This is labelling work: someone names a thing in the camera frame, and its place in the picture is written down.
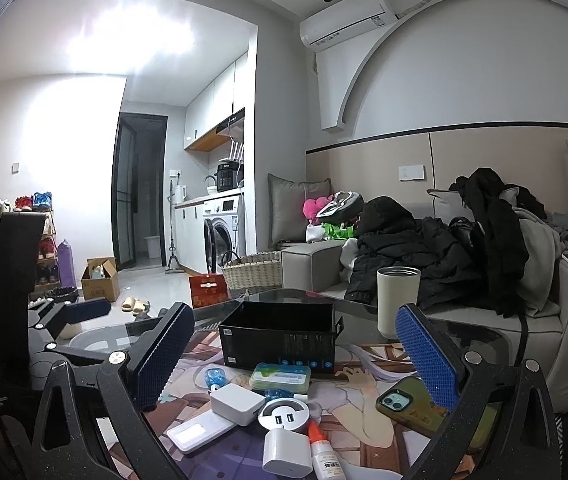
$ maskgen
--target pink plush toy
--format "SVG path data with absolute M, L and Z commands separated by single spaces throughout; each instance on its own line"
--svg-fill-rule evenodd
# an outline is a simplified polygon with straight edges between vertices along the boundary
M 304 216 L 312 225 L 318 225 L 317 213 L 333 199 L 333 196 L 320 196 L 317 200 L 309 198 L 304 202 Z

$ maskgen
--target washing machine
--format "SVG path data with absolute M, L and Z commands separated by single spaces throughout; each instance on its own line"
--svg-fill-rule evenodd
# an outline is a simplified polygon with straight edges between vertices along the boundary
M 209 273 L 237 256 L 246 256 L 243 196 L 216 198 L 204 203 L 204 240 Z

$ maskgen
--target orange bottle cap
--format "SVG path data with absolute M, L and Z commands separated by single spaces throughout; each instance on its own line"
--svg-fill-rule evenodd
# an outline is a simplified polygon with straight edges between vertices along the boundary
M 326 437 L 321 433 L 320 427 L 317 426 L 314 420 L 308 422 L 308 439 L 311 441 L 311 444 L 320 440 L 326 440 Z

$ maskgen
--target white wall-mounted air conditioner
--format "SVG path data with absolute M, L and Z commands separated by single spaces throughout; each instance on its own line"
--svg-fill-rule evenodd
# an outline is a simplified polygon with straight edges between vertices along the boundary
M 397 21 L 386 0 L 342 0 L 299 24 L 302 42 L 315 52 Z

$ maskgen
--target black box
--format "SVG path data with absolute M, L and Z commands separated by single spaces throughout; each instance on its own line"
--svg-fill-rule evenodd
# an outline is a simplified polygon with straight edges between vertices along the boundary
M 244 301 L 219 324 L 224 364 L 252 370 L 259 363 L 308 366 L 334 372 L 335 324 L 332 303 Z

